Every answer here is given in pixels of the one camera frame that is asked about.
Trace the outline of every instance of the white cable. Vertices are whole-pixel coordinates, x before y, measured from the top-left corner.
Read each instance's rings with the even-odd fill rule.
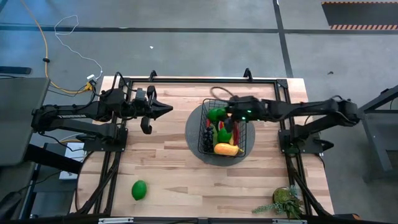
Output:
[[[68,138],[75,137],[75,136],[77,136],[77,135],[79,135],[79,134],[84,134],[84,133],[72,134],[71,136],[65,137],[65,138],[61,139],[60,141],[66,140],[66,139],[68,139]]]
[[[61,22],[64,21],[65,19],[69,19],[69,18],[71,18],[71,17],[76,17],[76,22],[77,22],[77,24],[73,27],[72,31],[70,31],[69,33],[66,33],[66,34],[58,33],[58,32],[57,32],[57,26],[59,25],[59,23],[61,23]],[[61,20],[54,26],[55,36],[56,36],[57,39],[61,42],[61,44],[62,44],[63,46],[65,46],[65,47],[69,48],[69,50],[70,50],[71,52],[78,54],[78,55],[79,55],[81,58],[83,58],[83,59],[87,59],[87,60],[91,60],[91,61],[95,62],[95,63],[99,66],[99,68],[101,69],[101,72],[99,73],[99,76],[98,76],[98,77],[95,77],[96,79],[99,79],[99,78],[101,78],[102,72],[103,72],[103,71],[102,71],[102,67],[99,65],[99,63],[98,63],[96,60],[92,59],[92,58],[87,58],[87,57],[81,56],[81,54],[80,54],[79,52],[72,50],[68,45],[64,44],[64,43],[62,42],[62,40],[59,38],[59,36],[58,36],[58,35],[69,35],[69,34],[71,34],[71,33],[75,30],[75,28],[76,28],[78,25],[79,25],[79,19],[78,19],[78,16],[77,16],[77,15],[72,15],[72,16],[65,17],[65,18],[61,19]]]

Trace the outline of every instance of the potted plant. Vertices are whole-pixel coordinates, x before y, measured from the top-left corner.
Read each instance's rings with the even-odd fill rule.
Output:
[[[303,202],[297,197],[297,189],[293,185],[276,189],[272,195],[272,202],[270,205],[263,205],[254,209],[252,213],[275,210],[277,215],[286,213],[287,218],[300,219],[302,214],[300,206]]]

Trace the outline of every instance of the red pepper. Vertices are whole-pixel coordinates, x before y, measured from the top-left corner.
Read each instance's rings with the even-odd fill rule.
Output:
[[[234,123],[233,136],[234,136],[234,145],[237,146],[239,142],[239,129],[237,123]]]

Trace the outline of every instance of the wooden table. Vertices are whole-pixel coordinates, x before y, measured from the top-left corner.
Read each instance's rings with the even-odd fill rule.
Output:
[[[111,88],[113,77],[104,77],[102,90]],[[293,103],[308,101],[304,80],[287,79]],[[147,88],[135,83],[134,88]],[[274,212],[253,215],[251,210],[272,201],[278,187],[289,186],[284,156],[277,141],[278,123],[253,122],[256,142],[242,162],[217,167],[203,163],[189,150],[185,141],[185,122],[209,89],[222,86],[232,93],[275,99],[269,84],[154,83],[157,99],[174,110],[151,122],[151,135],[142,133],[141,119],[128,121],[129,137],[122,154],[114,195],[112,216],[134,217],[277,217]],[[226,93],[220,97],[227,98]],[[305,117],[295,122],[304,122]],[[84,165],[78,182],[81,207],[100,179],[103,152],[95,152]],[[324,208],[333,213],[328,184],[321,160],[303,155],[307,185]],[[148,184],[144,200],[135,201],[131,187],[137,180]],[[103,206],[108,190],[105,189]]]

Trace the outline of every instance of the lime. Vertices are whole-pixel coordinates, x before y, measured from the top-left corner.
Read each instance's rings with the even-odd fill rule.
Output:
[[[138,180],[131,188],[131,195],[136,200],[141,200],[147,194],[147,184],[143,180]]]
[[[217,137],[218,142],[228,143],[231,137],[232,133],[227,132],[225,128],[221,128],[218,131],[218,137]]]

